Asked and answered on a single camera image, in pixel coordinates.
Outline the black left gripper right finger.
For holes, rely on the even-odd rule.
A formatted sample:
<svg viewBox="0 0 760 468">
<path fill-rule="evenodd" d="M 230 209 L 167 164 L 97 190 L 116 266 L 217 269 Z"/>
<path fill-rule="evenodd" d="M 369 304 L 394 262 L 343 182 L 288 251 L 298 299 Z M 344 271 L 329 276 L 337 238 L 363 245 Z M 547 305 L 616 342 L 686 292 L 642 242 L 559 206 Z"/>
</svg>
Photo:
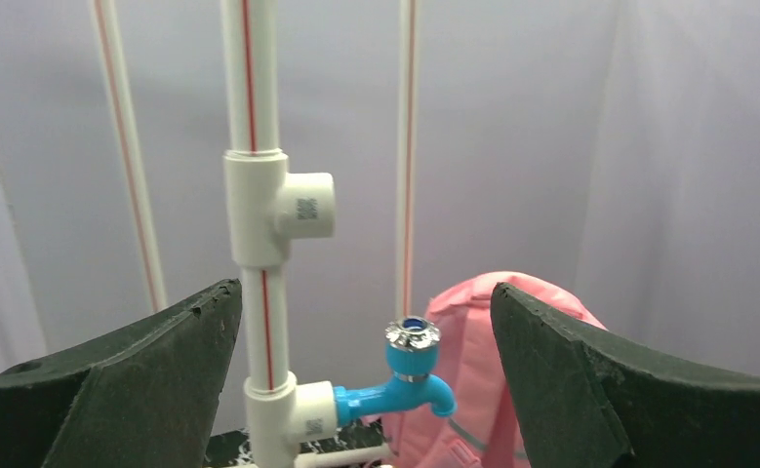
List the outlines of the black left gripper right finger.
<svg viewBox="0 0 760 468">
<path fill-rule="evenodd" d="M 760 376 L 681 359 L 500 283 L 491 318 L 534 467 L 760 467 Z"/>
</svg>

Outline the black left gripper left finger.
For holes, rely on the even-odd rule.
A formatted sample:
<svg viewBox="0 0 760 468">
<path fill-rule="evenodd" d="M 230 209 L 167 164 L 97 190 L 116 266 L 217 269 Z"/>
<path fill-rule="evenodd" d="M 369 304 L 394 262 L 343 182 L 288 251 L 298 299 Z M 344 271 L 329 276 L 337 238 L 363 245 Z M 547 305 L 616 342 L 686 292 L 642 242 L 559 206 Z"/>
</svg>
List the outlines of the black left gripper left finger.
<svg viewBox="0 0 760 468">
<path fill-rule="evenodd" d="M 0 372 L 0 467 L 198 467 L 242 318 L 225 279 Z"/>
</svg>

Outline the pink student backpack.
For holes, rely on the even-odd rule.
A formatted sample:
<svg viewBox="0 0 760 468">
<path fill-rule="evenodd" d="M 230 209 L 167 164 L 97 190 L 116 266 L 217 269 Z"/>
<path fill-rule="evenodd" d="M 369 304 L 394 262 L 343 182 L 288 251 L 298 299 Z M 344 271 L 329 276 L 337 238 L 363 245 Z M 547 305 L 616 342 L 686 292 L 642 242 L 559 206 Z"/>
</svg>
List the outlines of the pink student backpack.
<svg viewBox="0 0 760 468">
<path fill-rule="evenodd" d="M 599 321 L 570 292 L 518 272 L 491 272 L 432 298 L 425 315 L 441 332 L 433 373 L 454 392 L 457 409 L 443 418 L 429 405 L 361 418 L 381 421 L 394 467 L 526 467 L 529 464 L 490 316 L 498 283 L 508 283 L 592 326 Z"/>
</svg>

